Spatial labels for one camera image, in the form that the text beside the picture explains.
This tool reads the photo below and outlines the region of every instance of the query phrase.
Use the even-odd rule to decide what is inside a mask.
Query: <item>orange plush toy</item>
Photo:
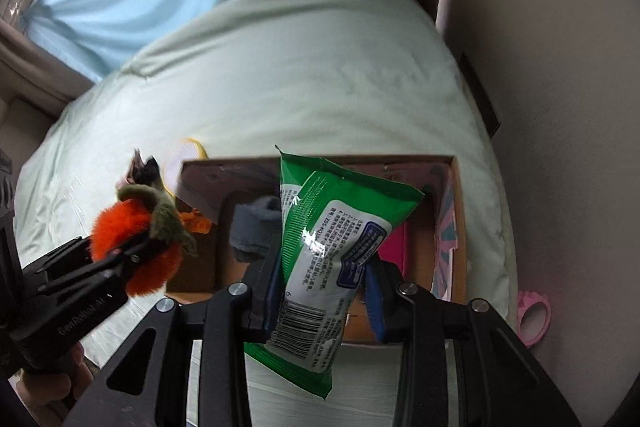
[[[94,262],[100,261],[118,245],[145,230],[149,231],[150,238],[166,242],[167,249],[141,264],[127,283],[129,296],[146,295],[162,288],[175,275],[182,254],[194,253],[194,240],[184,229],[173,199],[159,182],[156,161],[150,158],[142,164],[136,152],[129,174],[127,179],[133,183],[119,188],[120,201],[102,211],[95,220],[91,257]]]

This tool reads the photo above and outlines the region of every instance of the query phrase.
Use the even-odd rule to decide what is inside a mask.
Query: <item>white wall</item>
[[[640,371],[640,0],[447,4],[502,122],[520,289],[553,305],[536,356],[602,425]]]

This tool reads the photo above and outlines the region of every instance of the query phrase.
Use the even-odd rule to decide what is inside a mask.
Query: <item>pink teether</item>
[[[551,304],[546,295],[518,292],[518,338],[531,347],[546,333],[551,322]]]
[[[406,255],[409,251],[408,234],[406,233],[406,221],[397,227],[385,242],[378,248],[378,254],[382,261],[394,263],[406,276]]]

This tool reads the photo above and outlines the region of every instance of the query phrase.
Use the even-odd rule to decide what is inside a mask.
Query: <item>gripper logo text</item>
[[[98,297],[92,305],[82,310],[78,315],[74,315],[74,317],[64,326],[60,326],[58,328],[58,333],[64,337],[69,331],[82,324],[85,320],[91,317],[91,315],[102,308],[104,303],[104,297]]]

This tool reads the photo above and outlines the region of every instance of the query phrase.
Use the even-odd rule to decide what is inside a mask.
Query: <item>finger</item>
[[[29,413],[41,427],[60,427],[62,420],[46,405],[42,407],[29,407]]]
[[[74,347],[69,350],[69,353],[74,365],[80,365],[84,360],[84,347],[82,347],[80,343],[76,343]]]
[[[82,362],[71,379],[71,390],[73,391],[74,398],[76,400],[80,398],[81,394],[84,393],[92,381],[94,381],[94,375],[91,374],[91,371],[86,367],[86,364]]]
[[[23,373],[15,386],[27,407],[40,407],[54,400],[62,400],[71,391],[67,375],[32,375]]]

